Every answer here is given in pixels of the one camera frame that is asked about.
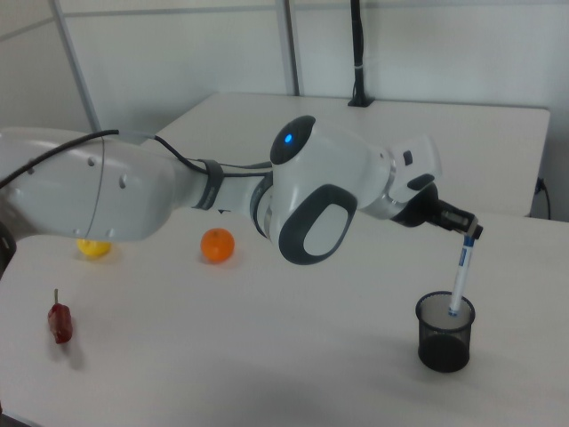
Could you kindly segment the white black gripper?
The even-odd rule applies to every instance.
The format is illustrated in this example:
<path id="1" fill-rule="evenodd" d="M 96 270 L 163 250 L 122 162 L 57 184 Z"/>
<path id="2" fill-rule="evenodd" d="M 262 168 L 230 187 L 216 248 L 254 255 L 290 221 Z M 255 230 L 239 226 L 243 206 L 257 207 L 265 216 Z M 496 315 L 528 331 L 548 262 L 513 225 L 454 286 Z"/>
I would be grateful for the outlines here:
<path id="1" fill-rule="evenodd" d="M 400 142 L 388 148 L 390 176 L 386 184 L 391 220 L 417 227 L 430 219 L 437 205 L 440 226 L 478 240 L 484 230 L 478 218 L 443 200 L 438 201 L 436 180 L 442 174 L 436 144 L 427 136 Z"/>

